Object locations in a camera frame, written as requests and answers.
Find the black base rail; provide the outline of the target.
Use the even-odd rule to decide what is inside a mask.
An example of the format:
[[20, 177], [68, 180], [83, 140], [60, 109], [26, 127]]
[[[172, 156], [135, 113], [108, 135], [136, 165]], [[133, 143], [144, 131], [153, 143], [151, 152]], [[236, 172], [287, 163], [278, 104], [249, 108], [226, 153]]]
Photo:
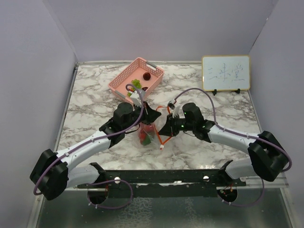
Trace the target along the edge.
[[229, 179], [218, 169], [192, 170], [103, 170], [98, 185], [81, 184], [89, 192], [106, 191], [109, 198], [216, 197], [217, 187], [246, 186], [240, 179]]

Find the clear zip top bag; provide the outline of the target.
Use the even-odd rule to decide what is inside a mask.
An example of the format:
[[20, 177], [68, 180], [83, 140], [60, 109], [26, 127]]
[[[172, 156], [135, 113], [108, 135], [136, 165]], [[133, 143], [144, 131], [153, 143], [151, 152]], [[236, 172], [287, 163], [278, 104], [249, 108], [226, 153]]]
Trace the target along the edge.
[[159, 105], [156, 111], [161, 116], [152, 124], [144, 125], [140, 123], [139, 129], [132, 133], [132, 145], [137, 149], [149, 148], [163, 150], [165, 144], [172, 138], [171, 136], [159, 135], [159, 131], [166, 123], [167, 115], [173, 111], [168, 106]]

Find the small whiteboard yellow frame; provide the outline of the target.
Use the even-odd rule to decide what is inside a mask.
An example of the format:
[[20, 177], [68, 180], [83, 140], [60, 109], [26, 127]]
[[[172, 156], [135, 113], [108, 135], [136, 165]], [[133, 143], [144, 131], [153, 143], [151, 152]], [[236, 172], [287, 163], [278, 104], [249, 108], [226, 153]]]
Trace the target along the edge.
[[208, 92], [247, 91], [251, 87], [249, 55], [203, 56], [202, 88]]

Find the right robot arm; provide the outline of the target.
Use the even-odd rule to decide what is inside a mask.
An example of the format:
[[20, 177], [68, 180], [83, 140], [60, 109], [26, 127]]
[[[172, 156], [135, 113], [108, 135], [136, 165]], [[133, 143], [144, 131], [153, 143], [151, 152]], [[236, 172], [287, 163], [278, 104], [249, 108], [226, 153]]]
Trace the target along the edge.
[[235, 179], [250, 176], [273, 182], [289, 163], [282, 146], [270, 132], [249, 135], [219, 127], [214, 121], [204, 119], [194, 103], [185, 104], [182, 111], [183, 118], [176, 113], [176, 108], [167, 115], [164, 126], [158, 131], [159, 135], [174, 137], [179, 132], [191, 131], [199, 140], [223, 144], [249, 156], [239, 161], [230, 160], [219, 169], [218, 180], [224, 186], [230, 185]]

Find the red fake fruit bunch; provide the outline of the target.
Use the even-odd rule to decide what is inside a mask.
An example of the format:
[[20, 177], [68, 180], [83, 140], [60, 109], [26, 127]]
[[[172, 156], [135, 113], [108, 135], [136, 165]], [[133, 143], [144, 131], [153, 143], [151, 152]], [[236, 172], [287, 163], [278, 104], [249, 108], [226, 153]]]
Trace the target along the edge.
[[155, 138], [154, 126], [152, 124], [145, 125], [145, 124], [141, 123], [140, 129], [138, 132], [138, 138], [139, 138], [140, 144], [143, 146], [151, 144]]

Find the green fake grapes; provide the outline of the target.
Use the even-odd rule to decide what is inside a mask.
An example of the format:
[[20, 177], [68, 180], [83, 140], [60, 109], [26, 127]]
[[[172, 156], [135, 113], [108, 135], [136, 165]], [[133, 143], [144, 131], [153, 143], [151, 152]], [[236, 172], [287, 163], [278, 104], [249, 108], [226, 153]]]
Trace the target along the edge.
[[140, 83], [140, 80], [138, 80], [138, 79], [132, 80], [132, 84], [133, 84], [136, 88], [139, 88], [139, 89], [141, 89], [141, 87], [142, 87], [142, 85], [141, 85], [141, 83]]

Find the pink plastic basket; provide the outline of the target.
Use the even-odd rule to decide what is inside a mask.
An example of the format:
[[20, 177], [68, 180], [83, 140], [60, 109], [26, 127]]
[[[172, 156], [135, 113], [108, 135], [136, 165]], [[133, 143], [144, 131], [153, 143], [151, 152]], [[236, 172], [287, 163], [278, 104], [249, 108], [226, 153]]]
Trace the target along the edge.
[[127, 84], [133, 84], [137, 88], [145, 88], [143, 99], [147, 99], [148, 95], [160, 84], [163, 79], [164, 70], [153, 63], [138, 57], [121, 73], [119, 73], [109, 84], [108, 87], [112, 93], [120, 100], [131, 103], [131, 88], [127, 90]]

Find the aluminium frame rail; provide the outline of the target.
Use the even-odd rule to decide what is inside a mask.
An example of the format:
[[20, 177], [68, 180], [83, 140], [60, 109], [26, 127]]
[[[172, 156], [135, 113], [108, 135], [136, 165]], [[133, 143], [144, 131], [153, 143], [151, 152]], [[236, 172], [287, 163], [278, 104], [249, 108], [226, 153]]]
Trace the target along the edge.
[[228, 179], [222, 177], [218, 170], [109, 170], [109, 171], [89, 171], [87, 168], [74, 170], [64, 175], [56, 181], [47, 184], [49, 190], [56, 190], [60, 193], [68, 188], [102, 188], [103, 185], [118, 186], [123, 181], [141, 186], [155, 185], [157, 187], [189, 187], [194, 184], [202, 185], [205, 188], [221, 188], [226, 186], [256, 187], [283, 185], [284, 177], [278, 176], [275, 182], [261, 180], [258, 176], [244, 176], [239, 179]]

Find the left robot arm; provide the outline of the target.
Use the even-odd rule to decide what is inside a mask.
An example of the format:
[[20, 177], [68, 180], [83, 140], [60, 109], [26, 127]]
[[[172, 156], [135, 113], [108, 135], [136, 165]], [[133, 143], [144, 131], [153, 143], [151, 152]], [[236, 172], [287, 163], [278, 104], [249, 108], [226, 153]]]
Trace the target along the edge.
[[77, 165], [118, 144], [134, 126], [152, 124], [160, 116], [161, 113], [146, 102], [142, 107], [127, 102], [119, 104], [113, 117], [87, 139], [60, 151], [47, 149], [41, 153], [29, 177], [35, 184], [33, 193], [53, 200], [74, 185], [90, 183], [96, 188], [101, 187], [105, 181], [101, 168], [90, 164], [78, 169]]

